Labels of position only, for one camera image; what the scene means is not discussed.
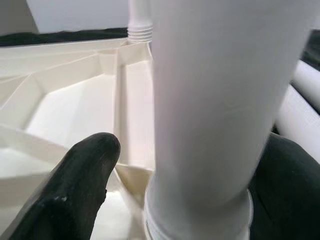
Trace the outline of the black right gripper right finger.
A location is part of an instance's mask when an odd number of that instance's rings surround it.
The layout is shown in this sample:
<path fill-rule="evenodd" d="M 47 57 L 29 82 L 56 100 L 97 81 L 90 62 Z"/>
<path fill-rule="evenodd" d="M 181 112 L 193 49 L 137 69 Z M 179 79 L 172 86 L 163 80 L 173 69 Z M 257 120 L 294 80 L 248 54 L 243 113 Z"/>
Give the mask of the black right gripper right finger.
<path fill-rule="evenodd" d="M 251 240 L 320 238 L 320 165 L 297 143 L 271 133 L 249 190 Z"/>

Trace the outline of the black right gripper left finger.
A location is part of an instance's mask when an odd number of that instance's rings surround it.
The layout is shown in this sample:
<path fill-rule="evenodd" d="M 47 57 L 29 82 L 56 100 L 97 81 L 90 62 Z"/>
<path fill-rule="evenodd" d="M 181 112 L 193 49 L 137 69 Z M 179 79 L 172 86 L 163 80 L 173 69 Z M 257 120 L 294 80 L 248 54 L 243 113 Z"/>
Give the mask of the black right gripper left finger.
<path fill-rule="evenodd" d="M 95 133 L 76 143 L 7 227 L 7 239 L 90 239 L 120 152 L 112 133 Z"/>

